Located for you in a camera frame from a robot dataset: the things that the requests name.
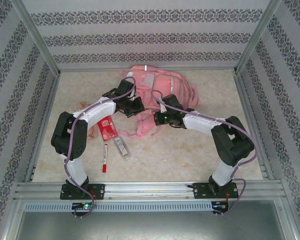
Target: marble floor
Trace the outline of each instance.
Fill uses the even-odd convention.
[[[206,115],[237,116],[248,129],[232,72],[230,70],[180,71],[197,87],[200,106]],[[73,113],[79,102],[96,102],[103,93],[116,88],[121,75],[108,72],[62,73],[34,173],[34,182],[64,182],[67,178],[60,156],[50,141],[60,113]],[[136,117],[112,115],[116,129],[135,133]],[[108,144],[107,172],[102,173],[104,142],[99,135],[89,140],[82,155],[89,180],[93,182],[207,181],[220,159],[211,136],[195,130],[175,129],[168,125],[142,139],[123,137],[131,151],[124,160],[112,142]],[[258,161],[242,166],[235,175],[246,180],[263,179]]]

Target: small clear container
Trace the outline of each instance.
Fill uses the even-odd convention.
[[[113,142],[116,145],[116,148],[118,149],[120,156],[123,159],[128,160],[131,157],[131,153],[130,153],[129,148],[127,147],[125,141],[122,139],[122,137],[117,136],[117,137],[113,138]]]

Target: patterned wallpaper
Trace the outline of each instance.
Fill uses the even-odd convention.
[[[281,2],[241,76],[300,232],[300,0]]]
[[[64,70],[235,67],[269,0],[41,2],[24,0]]]
[[[9,0],[0,0],[0,231],[39,135],[53,76]]]

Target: red box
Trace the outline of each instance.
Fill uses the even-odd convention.
[[[98,121],[98,126],[100,129],[103,141],[109,141],[110,139],[116,138],[118,136],[117,130],[115,128],[114,122],[110,116],[106,116],[102,120]]]

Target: red marker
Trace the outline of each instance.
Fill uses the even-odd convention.
[[[107,171],[107,157],[108,157],[108,144],[105,144],[104,153],[103,153],[103,168],[102,168],[103,173]]]

